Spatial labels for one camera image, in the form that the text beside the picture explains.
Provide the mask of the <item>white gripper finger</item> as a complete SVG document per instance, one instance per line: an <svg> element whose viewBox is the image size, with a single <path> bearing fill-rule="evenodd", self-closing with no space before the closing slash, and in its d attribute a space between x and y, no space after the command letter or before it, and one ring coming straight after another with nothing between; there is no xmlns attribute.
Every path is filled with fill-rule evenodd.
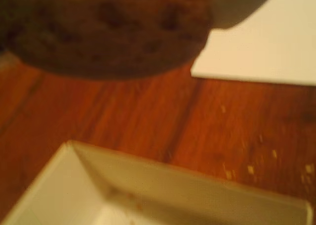
<svg viewBox="0 0 316 225"><path fill-rule="evenodd" d="M228 29L252 15L267 0L210 0L214 28Z"/></svg>

